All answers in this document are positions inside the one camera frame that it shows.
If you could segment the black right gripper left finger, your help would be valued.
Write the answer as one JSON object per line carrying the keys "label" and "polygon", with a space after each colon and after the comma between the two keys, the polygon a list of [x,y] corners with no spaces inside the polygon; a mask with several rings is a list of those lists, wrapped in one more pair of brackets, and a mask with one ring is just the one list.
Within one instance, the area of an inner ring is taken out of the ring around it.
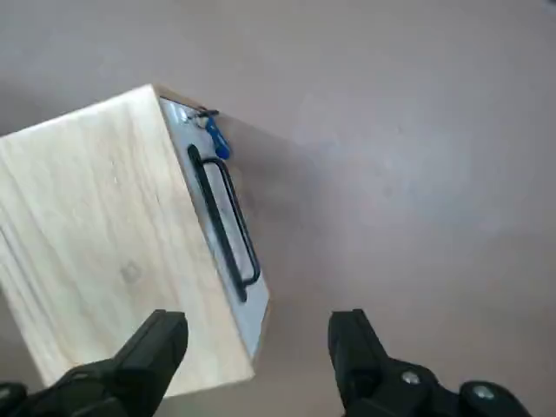
{"label": "black right gripper left finger", "polygon": [[154,311],[112,357],[73,367],[33,394],[1,384],[2,416],[153,416],[186,354],[183,312]]}

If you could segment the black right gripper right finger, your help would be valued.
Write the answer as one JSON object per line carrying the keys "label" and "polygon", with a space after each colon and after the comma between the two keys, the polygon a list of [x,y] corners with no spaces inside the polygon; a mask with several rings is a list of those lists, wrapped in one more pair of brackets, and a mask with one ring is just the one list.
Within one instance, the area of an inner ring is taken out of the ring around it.
{"label": "black right gripper right finger", "polygon": [[389,356],[361,309],[333,312],[328,351],[345,416],[528,416],[505,387],[468,381],[457,392],[421,365]]}

